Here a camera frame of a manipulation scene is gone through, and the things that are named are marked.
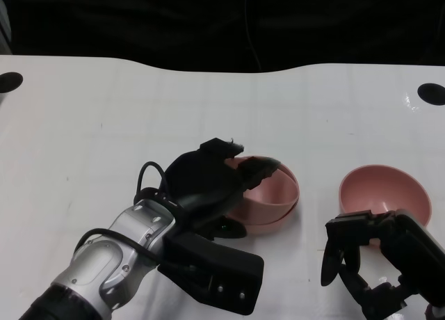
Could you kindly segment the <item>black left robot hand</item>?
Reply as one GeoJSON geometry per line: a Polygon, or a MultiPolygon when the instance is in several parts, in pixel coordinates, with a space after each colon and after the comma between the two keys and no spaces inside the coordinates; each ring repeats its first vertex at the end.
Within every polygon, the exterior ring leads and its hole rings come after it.
{"type": "Polygon", "coordinates": [[[280,162],[250,157],[236,166],[228,164],[243,151],[242,145],[213,138],[166,169],[161,189],[184,210],[188,230],[211,241],[247,236],[245,226],[227,215],[242,203],[247,190],[271,177],[280,162]]]}

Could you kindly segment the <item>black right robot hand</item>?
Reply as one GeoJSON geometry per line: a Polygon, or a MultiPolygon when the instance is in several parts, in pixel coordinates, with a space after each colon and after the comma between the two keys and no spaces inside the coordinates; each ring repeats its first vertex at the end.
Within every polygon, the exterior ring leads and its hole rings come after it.
{"type": "Polygon", "coordinates": [[[367,319],[386,319],[415,294],[428,302],[428,319],[444,318],[444,249],[407,211],[340,214],[325,227],[322,286],[340,277],[367,319]],[[372,239],[379,239],[380,252],[400,271],[397,287],[385,282],[370,288],[360,276],[360,248],[372,239]]]}

